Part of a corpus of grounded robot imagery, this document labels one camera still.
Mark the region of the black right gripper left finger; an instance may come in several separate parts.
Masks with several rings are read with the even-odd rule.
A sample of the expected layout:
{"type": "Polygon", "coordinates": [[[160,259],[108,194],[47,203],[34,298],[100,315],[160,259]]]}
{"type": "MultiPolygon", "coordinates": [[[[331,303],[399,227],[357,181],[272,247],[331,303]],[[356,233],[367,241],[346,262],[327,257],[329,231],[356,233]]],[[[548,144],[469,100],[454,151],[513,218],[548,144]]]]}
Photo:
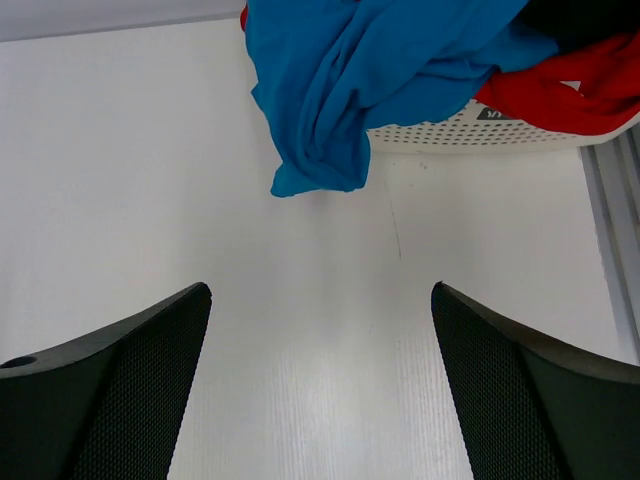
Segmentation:
{"type": "Polygon", "coordinates": [[[209,287],[195,283],[2,363],[2,478],[166,478],[211,306],[209,287]]]}

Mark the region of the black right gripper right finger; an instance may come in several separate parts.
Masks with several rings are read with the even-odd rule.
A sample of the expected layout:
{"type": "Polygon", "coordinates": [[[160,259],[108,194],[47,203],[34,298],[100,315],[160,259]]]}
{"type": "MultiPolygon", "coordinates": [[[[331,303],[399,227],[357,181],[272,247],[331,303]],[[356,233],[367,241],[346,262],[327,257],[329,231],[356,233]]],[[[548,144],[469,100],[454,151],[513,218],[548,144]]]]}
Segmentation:
{"type": "Polygon", "coordinates": [[[638,366],[515,322],[443,282],[431,312],[474,478],[638,478],[638,366]]]}

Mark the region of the blue t shirt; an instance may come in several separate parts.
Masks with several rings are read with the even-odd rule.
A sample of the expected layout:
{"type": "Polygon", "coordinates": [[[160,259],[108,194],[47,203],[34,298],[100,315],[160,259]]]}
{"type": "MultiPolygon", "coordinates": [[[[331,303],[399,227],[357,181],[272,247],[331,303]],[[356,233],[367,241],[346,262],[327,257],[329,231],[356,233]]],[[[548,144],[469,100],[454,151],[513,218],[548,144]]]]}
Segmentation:
{"type": "Polygon", "coordinates": [[[497,71],[554,55],[520,1],[251,1],[253,97],[281,157],[271,192],[363,187],[367,133],[458,113],[497,71]]]}

